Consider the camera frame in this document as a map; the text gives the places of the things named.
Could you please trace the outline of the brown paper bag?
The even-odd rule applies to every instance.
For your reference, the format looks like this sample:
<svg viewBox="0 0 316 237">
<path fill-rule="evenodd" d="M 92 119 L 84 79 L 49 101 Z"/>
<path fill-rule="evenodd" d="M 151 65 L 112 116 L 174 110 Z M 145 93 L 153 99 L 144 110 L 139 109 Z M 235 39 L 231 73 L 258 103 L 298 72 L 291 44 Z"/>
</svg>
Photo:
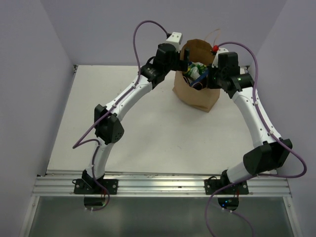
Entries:
<svg viewBox="0 0 316 237">
<path fill-rule="evenodd" d="M 182 48 L 190 50 L 189 60 L 191 62 L 208 66 L 215 58 L 212 54 L 213 46 L 206 39 L 191 39 Z M 192 86 L 190 86 L 190 80 L 192 80 L 191 77 L 177 71 L 173 92 L 185 104 L 208 113 L 218 101 L 220 90 L 206 88 L 205 79 L 201 82 L 194 82 Z"/>
</svg>

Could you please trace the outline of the green snack bag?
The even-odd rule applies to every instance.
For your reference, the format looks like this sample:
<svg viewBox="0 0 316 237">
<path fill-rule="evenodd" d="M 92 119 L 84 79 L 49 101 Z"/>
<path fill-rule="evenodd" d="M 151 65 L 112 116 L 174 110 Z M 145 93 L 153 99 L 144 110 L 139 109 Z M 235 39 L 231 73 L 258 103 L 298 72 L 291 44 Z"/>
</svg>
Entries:
<svg viewBox="0 0 316 237">
<path fill-rule="evenodd" d="M 190 78 L 192 80 L 198 79 L 205 71 L 207 66 L 200 62 L 190 62 L 188 69 L 183 73 L 183 76 Z"/>
</svg>

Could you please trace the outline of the dark blue snack bag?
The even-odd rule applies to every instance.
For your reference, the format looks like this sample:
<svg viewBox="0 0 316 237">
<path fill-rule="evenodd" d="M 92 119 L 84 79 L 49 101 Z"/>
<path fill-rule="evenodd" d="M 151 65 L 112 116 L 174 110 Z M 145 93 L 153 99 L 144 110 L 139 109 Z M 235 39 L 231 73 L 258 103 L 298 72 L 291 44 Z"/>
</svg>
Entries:
<svg viewBox="0 0 316 237">
<path fill-rule="evenodd" d="M 208 76 L 209 71 L 206 70 L 202 75 L 200 75 L 196 80 L 192 81 L 190 83 L 190 86 L 192 87 L 195 83 L 201 82 L 203 79 L 205 79 Z"/>
</svg>

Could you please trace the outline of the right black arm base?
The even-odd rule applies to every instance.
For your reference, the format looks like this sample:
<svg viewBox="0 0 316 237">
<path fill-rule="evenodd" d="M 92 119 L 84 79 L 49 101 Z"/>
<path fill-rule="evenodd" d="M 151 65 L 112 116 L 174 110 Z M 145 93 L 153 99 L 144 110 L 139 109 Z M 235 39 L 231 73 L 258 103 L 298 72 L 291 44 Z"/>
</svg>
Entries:
<svg viewBox="0 0 316 237">
<path fill-rule="evenodd" d="M 206 195 L 218 196 L 219 206 L 227 210 L 236 210 L 239 206 L 239 196 L 249 194 L 246 181 L 231 184 L 228 179 L 216 176 L 204 180 L 204 189 Z"/>
</svg>

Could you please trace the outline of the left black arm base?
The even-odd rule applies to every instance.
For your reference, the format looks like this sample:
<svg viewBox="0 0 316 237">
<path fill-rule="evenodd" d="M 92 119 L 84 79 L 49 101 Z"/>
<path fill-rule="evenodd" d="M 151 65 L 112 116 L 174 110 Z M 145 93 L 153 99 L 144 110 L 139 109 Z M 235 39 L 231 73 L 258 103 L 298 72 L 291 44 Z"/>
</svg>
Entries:
<svg viewBox="0 0 316 237">
<path fill-rule="evenodd" d="M 90 211 L 97 211 L 105 208 L 109 203 L 111 195 L 118 191 L 118 179 L 104 179 L 104 175 L 96 180 L 90 177 L 85 171 L 81 178 L 72 180 L 74 194 L 85 195 L 84 207 Z"/>
</svg>

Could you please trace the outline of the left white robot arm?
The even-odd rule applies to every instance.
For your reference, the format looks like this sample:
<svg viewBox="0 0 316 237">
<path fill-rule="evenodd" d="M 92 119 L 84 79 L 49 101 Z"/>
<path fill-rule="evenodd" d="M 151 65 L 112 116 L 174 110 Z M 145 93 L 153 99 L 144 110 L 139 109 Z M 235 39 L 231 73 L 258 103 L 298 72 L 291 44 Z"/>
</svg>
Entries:
<svg viewBox="0 0 316 237">
<path fill-rule="evenodd" d="M 156 55 L 151 57 L 139 70 L 140 76 L 119 96 L 105 106 L 97 105 L 94 109 L 96 125 L 94 141 L 97 148 L 91 159 L 90 167 L 82 173 L 85 188 L 92 194 L 102 190 L 105 165 L 114 143 L 118 142 L 124 128 L 121 124 L 127 112 L 147 93 L 163 82 L 170 71 L 188 69 L 190 50 L 177 51 L 169 43 L 158 45 Z"/>
</svg>

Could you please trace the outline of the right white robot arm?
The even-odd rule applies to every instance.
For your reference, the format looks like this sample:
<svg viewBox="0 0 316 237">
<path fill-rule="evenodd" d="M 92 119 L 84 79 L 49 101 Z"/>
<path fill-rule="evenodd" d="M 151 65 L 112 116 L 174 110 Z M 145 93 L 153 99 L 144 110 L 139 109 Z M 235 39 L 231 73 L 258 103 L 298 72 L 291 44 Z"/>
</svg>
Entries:
<svg viewBox="0 0 316 237">
<path fill-rule="evenodd" d="M 282 139 L 273 127 L 253 88 L 252 76 L 240 71 L 237 53 L 218 49 L 208 69 L 209 85 L 223 89 L 236 104 L 253 143 L 253 149 L 243 156 L 241 163 L 222 173 L 220 188 L 231 194 L 237 189 L 237 181 L 282 167 L 289 155 L 284 146 L 292 148 L 292 143 Z"/>
</svg>

